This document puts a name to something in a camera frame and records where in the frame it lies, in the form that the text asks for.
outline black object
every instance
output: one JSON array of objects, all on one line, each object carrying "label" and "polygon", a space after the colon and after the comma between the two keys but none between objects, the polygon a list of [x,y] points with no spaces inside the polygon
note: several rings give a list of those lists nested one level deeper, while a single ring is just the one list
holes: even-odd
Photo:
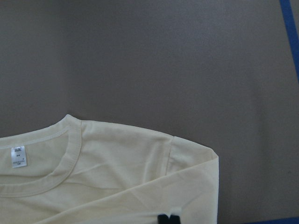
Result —
[{"label": "black object", "polygon": [[181,220],[179,216],[170,215],[168,216],[166,214],[158,215],[158,224],[181,224]]}]

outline yellow fabric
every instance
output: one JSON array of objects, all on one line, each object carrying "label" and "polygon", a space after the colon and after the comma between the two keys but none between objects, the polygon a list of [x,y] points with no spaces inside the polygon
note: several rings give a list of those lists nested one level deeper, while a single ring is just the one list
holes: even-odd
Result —
[{"label": "yellow fabric", "polygon": [[[27,166],[12,168],[25,146]],[[0,138],[1,224],[215,224],[218,156],[162,132],[67,114]]]}]

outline ribbed neckband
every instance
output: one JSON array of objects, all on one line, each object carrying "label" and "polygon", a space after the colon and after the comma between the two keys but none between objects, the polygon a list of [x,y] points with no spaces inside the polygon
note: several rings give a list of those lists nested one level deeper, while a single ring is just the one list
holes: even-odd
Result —
[{"label": "ribbed neckband", "polygon": [[41,194],[61,182],[71,173],[81,150],[81,120],[66,114],[59,122],[32,132],[0,138],[0,150],[56,138],[68,132],[68,144],[59,165],[50,174],[31,182],[0,183],[0,197],[22,197]]}]

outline size label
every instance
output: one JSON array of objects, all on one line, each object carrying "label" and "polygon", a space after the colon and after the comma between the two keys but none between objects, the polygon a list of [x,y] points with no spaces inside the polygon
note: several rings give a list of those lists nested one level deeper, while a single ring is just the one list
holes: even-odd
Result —
[{"label": "size label", "polygon": [[24,167],[27,165],[24,146],[11,148],[11,163],[13,165],[13,168]]}]

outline clothing label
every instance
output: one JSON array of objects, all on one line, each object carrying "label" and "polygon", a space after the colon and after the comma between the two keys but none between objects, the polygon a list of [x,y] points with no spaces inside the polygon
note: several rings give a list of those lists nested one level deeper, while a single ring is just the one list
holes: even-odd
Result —
[{"label": "clothing label", "polygon": [[27,165],[24,146],[11,148],[11,163],[13,165],[13,168],[24,167]]}]

